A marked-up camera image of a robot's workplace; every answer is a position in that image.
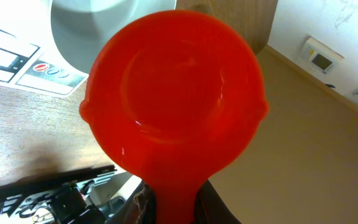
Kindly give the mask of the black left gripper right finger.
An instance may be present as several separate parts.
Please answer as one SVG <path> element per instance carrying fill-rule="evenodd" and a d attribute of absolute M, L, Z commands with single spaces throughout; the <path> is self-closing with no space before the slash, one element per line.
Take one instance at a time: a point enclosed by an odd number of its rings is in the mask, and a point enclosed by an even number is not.
<path fill-rule="evenodd" d="M 194 217 L 195 224 L 241 224 L 208 180 L 197 193 Z"/>

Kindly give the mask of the red plastic measuring scoop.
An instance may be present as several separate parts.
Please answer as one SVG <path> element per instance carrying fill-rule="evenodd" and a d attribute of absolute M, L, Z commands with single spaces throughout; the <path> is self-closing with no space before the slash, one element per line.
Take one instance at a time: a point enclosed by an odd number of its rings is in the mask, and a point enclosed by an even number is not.
<path fill-rule="evenodd" d="M 191 223 L 196 194 L 269 109 L 246 41 L 200 12 L 141 17 L 97 56 L 79 112 L 102 150 L 154 191 L 157 223 Z"/>

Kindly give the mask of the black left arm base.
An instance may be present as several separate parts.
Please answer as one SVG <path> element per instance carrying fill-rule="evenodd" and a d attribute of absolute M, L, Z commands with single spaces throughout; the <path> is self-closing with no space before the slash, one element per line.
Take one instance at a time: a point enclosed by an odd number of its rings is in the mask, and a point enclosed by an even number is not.
<path fill-rule="evenodd" d="M 0 186 L 0 223 L 105 223 L 141 179 L 114 165 Z"/>

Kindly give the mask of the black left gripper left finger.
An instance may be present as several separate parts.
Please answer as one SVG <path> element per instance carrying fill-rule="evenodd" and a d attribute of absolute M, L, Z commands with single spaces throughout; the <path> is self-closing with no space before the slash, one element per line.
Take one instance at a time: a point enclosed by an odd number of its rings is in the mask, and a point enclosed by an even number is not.
<path fill-rule="evenodd" d="M 155 224 L 156 199 L 153 190 L 141 182 L 116 214 L 118 224 Z"/>

